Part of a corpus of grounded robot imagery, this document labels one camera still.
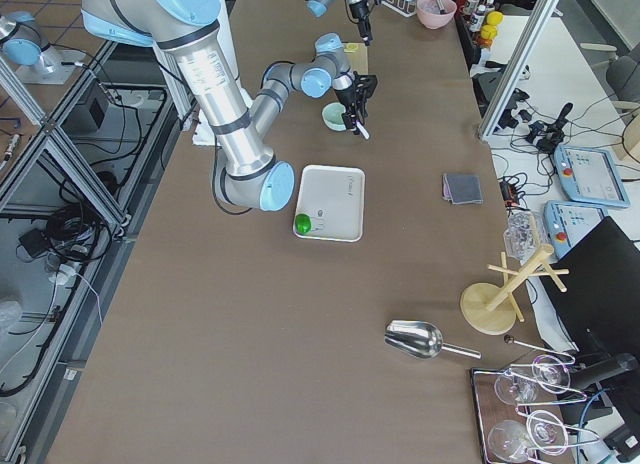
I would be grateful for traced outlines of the white ceramic spoon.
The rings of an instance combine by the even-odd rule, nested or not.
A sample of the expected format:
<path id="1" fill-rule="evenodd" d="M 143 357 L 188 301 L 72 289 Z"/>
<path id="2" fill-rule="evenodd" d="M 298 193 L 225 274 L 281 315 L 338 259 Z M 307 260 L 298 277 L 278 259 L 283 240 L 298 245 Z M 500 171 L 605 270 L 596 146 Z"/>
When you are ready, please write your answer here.
<path id="1" fill-rule="evenodd" d="M 363 137 L 365 140 L 368 140 L 368 139 L 370 138 L 370 134 L 369 134 L 369 132 L 366 130 L 366 128 L 364 127 L 364 125 L 363 125 L 362 123 L 361 123 L 361 125 L 362 125 L 362 131 L 363 131 L 363 134 L 362 134 L 362 135 L 360 135 L 360 136 L 361 136 L 361 137 Z"/>

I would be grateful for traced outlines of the mint green bowl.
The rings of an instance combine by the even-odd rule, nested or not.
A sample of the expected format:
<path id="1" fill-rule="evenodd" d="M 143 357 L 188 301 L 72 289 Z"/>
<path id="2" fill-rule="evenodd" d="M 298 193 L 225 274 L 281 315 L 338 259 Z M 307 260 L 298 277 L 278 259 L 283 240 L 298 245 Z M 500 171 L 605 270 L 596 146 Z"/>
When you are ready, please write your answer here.
<path id="1" fill-rule="evenodd" d="M 346 130 L 342 114 L 346 108 L 339 102 L 331 102 L 324 106 L 321 116 L 324 124 L 331 130 L 342 132 Z"/>

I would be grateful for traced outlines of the pink bowl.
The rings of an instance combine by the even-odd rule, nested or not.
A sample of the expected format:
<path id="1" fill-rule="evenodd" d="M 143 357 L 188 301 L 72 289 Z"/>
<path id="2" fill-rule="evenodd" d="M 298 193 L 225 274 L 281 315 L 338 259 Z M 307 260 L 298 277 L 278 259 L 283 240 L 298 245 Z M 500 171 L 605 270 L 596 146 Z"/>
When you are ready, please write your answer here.
<path id="1" fill-rule="evenodd" d="M 457 5 L 452 0 L 441 0 L 444 13 L 440 12 L 436 0 L 418 0 L 416 3 L 419 21 L 427 29 L 439 29 L 447 25 L 457 11 Z"/>

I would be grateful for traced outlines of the wooden cutting board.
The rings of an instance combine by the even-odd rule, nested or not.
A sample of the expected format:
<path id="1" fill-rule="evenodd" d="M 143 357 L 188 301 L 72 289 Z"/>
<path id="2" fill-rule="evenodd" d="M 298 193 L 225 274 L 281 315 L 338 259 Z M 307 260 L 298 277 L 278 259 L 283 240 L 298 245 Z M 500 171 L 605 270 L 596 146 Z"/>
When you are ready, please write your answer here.
<path id="1" fill-rule="evenodd" d="M 354 74 L 368 74 L 368 47 L 364 43 L 345 42 L 344 52 Z"/>

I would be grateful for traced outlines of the cream rabbit print tray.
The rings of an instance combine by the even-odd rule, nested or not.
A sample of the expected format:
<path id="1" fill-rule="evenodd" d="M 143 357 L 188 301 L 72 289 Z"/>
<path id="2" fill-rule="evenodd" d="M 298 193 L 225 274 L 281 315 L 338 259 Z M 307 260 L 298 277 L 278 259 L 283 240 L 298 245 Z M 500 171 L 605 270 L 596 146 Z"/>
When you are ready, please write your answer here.
<path id="1" fill-rule="evenodd" d="M 354 167 L 307 165 L 301 176 L 295 216 L 311 217 L 303 239 L 356 242 L 363 234 L 365 173 Z"/>

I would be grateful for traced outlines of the green lime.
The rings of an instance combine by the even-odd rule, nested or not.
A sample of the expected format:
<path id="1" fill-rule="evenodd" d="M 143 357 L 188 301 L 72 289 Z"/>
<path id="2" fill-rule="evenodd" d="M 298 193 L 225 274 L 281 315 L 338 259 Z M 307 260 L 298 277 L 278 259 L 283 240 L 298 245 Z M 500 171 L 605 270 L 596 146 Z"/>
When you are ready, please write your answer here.
<path id="1" fill-rule="evenodd" d="M 313 228 L 312 219 L 309 215 L 299 213 L 294 218 L 294 229 L 300 235 L 308 234 Z"/>

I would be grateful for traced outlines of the grey folded cloth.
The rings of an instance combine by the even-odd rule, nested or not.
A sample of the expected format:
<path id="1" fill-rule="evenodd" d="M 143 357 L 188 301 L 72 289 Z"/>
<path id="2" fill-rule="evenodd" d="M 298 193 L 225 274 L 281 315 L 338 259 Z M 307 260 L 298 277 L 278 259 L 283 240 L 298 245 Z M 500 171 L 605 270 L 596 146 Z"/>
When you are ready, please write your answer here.
<path id="1" fill-rule="evenodd" d="M 484 202 L 480 179 L 475 174 L 444 173 L 443 199 L 455 205 Z"/>

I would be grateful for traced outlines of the clear glass jar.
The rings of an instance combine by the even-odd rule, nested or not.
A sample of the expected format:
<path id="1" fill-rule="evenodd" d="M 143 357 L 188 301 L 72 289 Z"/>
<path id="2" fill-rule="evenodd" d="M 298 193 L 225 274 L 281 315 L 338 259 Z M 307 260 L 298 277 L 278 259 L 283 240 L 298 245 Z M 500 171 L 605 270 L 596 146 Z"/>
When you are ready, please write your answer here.
<path id="1" fill-rule="evenodd" d="M 503 234 L 506 254 L 519 261 L 527 260 L 540 246 L 538 215 L 532 211 L 517 211 L 507 218 Z"/>

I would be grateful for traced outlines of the metal scoop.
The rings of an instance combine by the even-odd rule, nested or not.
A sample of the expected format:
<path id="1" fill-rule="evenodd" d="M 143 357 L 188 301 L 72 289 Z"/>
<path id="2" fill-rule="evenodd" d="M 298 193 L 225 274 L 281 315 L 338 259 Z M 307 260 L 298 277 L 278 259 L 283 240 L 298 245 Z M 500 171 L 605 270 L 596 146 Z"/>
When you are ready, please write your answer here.
<path id="1" fill-rule="evenodd" d="M 425 321 L 392 320 L 386 327 L 384 341 L 421 359 L 437 357 L 442 351 L 475 359 L 482 357 L 479 351 L 446 343 L 440 329 Z"/>

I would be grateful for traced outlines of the wooden mug tree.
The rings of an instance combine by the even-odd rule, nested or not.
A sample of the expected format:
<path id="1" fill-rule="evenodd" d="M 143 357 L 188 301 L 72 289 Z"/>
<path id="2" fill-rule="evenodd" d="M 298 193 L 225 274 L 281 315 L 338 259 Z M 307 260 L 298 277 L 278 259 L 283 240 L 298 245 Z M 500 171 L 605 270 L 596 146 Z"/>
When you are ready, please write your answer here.
<path id="1" fill-rule="evenodd" d="M 557 289 L 565 292 L 567 287 L 561 277 L 569 270 L 551 267 L 550 258 L 554 254 L 552 245 L 544 237 L 544 229 L 538 221 L 541 244 L 538 249 L 524 261 L 519 261 L 501 253 L 499 265 L 487 266 L 502 275 L 503 284 L 498 286 L 487 282 L 479 282 L 468 286 L 461 294 L 460 309 L 464 319 L 475 330 L 487 335 L 507 333 L 515 322 L 522 322 L 524 315 L 517 303 L 514 293 L 531 277 L 549 277 Z"/>

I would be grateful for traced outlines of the blue teach pendant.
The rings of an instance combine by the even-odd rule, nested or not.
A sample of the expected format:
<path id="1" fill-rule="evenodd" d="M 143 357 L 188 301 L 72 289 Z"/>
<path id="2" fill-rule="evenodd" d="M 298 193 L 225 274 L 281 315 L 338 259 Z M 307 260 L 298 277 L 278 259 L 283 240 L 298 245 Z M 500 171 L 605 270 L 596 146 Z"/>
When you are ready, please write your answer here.
<path id="1" fill-rule="evenodd" d="M 571 200 L 617 208 L 630 206 L 607 150 L 560 144 L 555 148 L 553 160 L 560 185 Z"/>
<path id="2" fill-rule="evenodd" d="M 567 254 L 607 216 L 602 205 L 548 201 L 544 206 L 544 221 L 556 257 Z"/>

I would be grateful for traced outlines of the wine glass rack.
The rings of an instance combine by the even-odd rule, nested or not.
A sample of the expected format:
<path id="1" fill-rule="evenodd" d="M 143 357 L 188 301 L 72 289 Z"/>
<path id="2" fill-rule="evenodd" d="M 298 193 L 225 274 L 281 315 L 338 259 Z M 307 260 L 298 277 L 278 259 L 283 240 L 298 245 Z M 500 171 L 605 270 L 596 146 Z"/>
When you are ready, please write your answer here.
<path id="1" fill-rule="evenodd" d="M 597 433 L 566 424 L 560 413 L 588 400 L 572 386 L 573 363 L 567 354 L 546 352 L 528 364 L 470 371 L 483 462 L 548 463 L 598 442 Z"/>

